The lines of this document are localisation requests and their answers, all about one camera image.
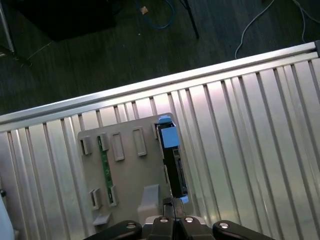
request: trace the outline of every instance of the small orange object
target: small orange object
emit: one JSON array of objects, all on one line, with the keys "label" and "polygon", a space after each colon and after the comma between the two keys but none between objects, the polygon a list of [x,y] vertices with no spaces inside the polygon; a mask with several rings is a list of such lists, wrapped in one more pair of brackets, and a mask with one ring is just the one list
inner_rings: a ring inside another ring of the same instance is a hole
[{"label": "small orange object", "polygon": [[140,8],[140,11],[143,15],[145,15],[148,12],[148,9],[146,8],[146,6]]}]

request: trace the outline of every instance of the ribbed metal surface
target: ribbed metal surface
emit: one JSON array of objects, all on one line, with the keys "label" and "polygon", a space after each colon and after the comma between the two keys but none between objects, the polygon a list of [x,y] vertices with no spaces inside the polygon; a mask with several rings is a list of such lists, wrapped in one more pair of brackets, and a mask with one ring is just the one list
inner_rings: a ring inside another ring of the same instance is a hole
[{"label": "ribbed metal surface", "polygon": [[0,133],[13,225],[21,239],[92,234],[78,132],[171,112],[195,214],[277,240],[320,239],[319,81],[308,53],[15,122]]}]

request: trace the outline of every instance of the dark carpet floor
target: dark carpet floor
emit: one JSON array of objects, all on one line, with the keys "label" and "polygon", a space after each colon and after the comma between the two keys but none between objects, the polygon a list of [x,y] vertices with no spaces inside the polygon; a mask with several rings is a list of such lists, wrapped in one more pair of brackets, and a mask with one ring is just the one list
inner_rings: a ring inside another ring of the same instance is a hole
[{"label": "dark carpet floor", "polygon": [[[133,0],[122,0],[117,26],[53,42],[35,54],[32,67],[0,58],[0,114],[53,103],[131,83],[209,66],[234,59],[240,37],[251,19],[269,1],[190,0],[200,39],[196,40],[188,13],[178,0],[174,23],[150,28]],[[142,0],[154,9],[155,22],[170,18],[161,0]],[[301,0],[320,19],[320,1]],[[17,52],[29,57],[51,40],[19,12],[6,8]],[[275,0],[247,31],[238,57],[247,57],[302,44],[302,17],[292,0]],[[306,42],[320,39],[320,25],[306,20]]]}]

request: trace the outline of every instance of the blue connector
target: blue connector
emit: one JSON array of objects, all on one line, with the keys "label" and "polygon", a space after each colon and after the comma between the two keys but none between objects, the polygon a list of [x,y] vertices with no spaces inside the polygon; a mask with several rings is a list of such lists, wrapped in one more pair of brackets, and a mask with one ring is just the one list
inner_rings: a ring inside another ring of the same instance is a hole
[{"label": "blue connector", "polygon": [[[159,125],[170,124],[170,123],[174,125],[170,116],[163,115],[159,117],[159,122],[158,122]],[[161,129],[161,133],[162,133],[163,145],[165,149],[177,147],[180,145],[176,126],[163,128]]]}]

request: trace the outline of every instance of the screw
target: screw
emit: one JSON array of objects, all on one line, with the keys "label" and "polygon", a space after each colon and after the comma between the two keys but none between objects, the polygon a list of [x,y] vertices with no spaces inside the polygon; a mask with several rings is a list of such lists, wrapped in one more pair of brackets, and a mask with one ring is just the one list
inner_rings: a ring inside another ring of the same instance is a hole
[{"label": "screw", "polygon": [[184,219],[187,223],[192,223],[194,221],[194,219],[192,217],[186,217]]},{"label": "screw", "polygon": [[0,189],[0,195],[1,195],[1,197],[5,197],[6,195],[7,195],[7,193],[6,193],[6,191],[5,190],[3,190],[3,189]]},{"label": "screw", "polygon": [[133,222],[128,223],[126,226],[127,229],[134,229],[135,227],[136,225]]},{"label": "screw", "polygon": [[221,228],[223,228],[223,229],[229,228],[229,224],[227,224],[227,223],[225,223],[225,222],[221,222],[221,223],[219,224],[219,226],[220,226]]},{"label": "screw", "polygon": [[169,221],[169,220],[168,220],[167,218],[161,218],[161,219],[160,219],[160,222],[161,222],[161,223],[167,223],[168,221]]}]

